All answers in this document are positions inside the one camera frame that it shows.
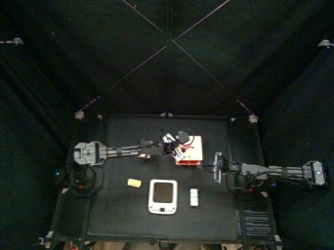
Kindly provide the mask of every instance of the black curtain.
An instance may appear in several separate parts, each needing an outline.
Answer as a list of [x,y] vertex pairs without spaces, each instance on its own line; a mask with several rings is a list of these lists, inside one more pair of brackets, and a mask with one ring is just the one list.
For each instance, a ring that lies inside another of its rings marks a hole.
[[50,231],[74,120],[26,47],[0,44],[0,248],[31,249]]
[[[261,119],[266,163],[302,166],[310,160],[320,160],[328,168],[332,182],[333,95],[334,50],[324,48]],[[333,206],[333,187],[312,190],[282,185],[274,192],[274,208],[282,237],[302,242],[305,246],[334,248]]]

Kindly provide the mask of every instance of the black table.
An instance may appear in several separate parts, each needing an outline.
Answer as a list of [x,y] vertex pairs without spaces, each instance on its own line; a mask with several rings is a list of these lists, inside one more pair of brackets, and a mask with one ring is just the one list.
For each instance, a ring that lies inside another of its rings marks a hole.
[[[67,168],[77,164],[74,146],[81,142],[131,146],[142,139],[159,141],[162,131],[177,135],[183,129],[191,129],[202,136],[203,161],[213,160],[215,152],[221,151],[231,160],[264,164],[257,126],[246,118],[103,115],[79,121]],[[52,246],[70,240],[78,243],[122,240],[161,244],[244,240],[241,206],[225,178],[222,184],[215,184],[213,174],[195,166],[177,166],[171,155],[151,159],[113,158],[102,170],[103,186],[93,197],[75,197],[70,191],[59,194]],[[141,188],[129,187],[129,179],[142,180]],[[153,179],[178,182],[178,211],[174,215],[149,212],[149,183]],[[191,207],[191,188],[198,188],[198,207]]]

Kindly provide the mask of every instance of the small white object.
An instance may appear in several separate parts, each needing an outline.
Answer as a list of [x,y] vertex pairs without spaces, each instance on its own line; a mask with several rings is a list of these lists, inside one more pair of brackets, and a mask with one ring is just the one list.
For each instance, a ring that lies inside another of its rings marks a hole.
[[268,198],[268,192],[266,192],[266,191],[262,191],[261,194],[262,194],[262,196],[264,196],[265,198]]
[[198,189],[191,188],[191,206],[198,207]]
[[62,189],[62,193],[64,194],[64,193],[67,193],[67,191],[68,191],[68,189],[64,187],[64,188]]
[[85,118],[85,112],[79,110],[78,112],[75,112],[75,116],[79,120],[82,120]]
[[250,121],[250,123],[257,123],[258,122],[258,117],[256,116],[256,114],[252,114],[249,116],[249,121]]
[[46,238],[52,238],[52,236],[54,236],[54,230],[51,230],[51,231],[47,233]]

